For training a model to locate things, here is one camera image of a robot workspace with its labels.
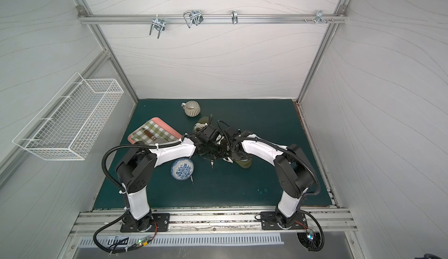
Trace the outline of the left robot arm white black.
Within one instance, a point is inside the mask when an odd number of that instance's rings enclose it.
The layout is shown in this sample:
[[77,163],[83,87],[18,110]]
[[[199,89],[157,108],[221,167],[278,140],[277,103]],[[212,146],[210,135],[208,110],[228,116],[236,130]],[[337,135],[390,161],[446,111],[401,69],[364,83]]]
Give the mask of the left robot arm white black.
[[201,130],[175,142],[156,140],[151,145],[140,141],[133,144],[116,167],[128,210],[124,217],[124,230],[146,232],[155,226],[147,185],[156,167],[172,162],[170,172],[176,180],[191,180],[195,169],[191,157],[207,155],[213,161],[225,155],[227,147],[221,144],[223,138],[216,127],[207,123]]

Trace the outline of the olive green shoe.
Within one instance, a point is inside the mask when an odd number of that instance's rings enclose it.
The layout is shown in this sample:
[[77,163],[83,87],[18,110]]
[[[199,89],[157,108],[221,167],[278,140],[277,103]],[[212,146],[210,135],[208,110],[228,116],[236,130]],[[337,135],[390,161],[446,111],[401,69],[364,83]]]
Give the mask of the olive green shoe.
[[231,155],[224,152],[210,153],[208,159],[211,161],[211,165],[217,160],[224,160],[229,163],[236,163],[243,169],[248,169],[253,163],[253,157],[251,155],[243,155],[242,157]]
[[194,125],[193,132],[197,133],[206,128],[206,126],[208,126],[212,122],[212,118],[213,115],[210,114],[209,116],[204,116],[201,119],[199,119],[199,121],[197,121],[196,124]]

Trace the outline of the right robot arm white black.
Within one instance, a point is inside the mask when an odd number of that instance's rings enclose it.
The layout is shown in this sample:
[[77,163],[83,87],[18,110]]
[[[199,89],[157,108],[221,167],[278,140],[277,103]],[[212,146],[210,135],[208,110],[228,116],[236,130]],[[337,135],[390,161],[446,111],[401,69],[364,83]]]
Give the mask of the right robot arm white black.
[[274,144],[249,131],[228,127],[223,131],[232,159],[257,156],[270,163],[283,190],[275,209],[278,226],[289,229],[307,196],[318,195],[321,184],[305,153],[296,144],[289,147]]

